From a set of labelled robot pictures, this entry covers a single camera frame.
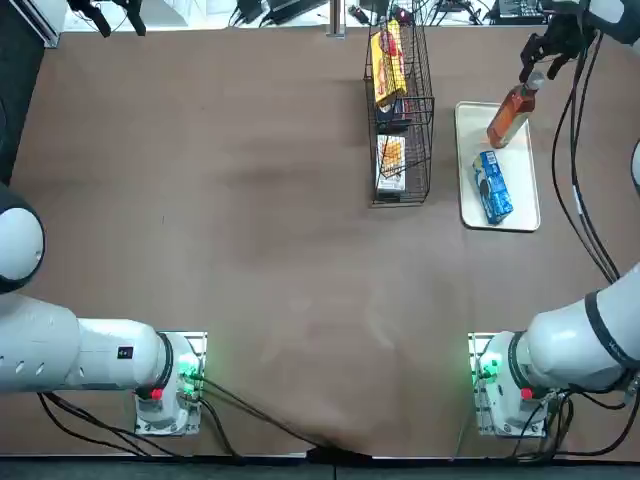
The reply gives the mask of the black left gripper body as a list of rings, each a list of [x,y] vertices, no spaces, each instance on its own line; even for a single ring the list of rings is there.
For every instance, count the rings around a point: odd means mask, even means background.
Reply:
[[[140,10],[141,0],[68,0],[67,4],[72,10],[88,10],[96,8],[103,3],[117,5],[124,10]]]

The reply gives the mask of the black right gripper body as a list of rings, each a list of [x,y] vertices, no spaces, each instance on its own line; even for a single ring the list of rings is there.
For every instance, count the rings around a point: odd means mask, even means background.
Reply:
[[[589,1],[543,1],[542,10],[549,15],[543,35],[544,53],[580,53],[588,48],[595,36],[592,27],[585,26]]]

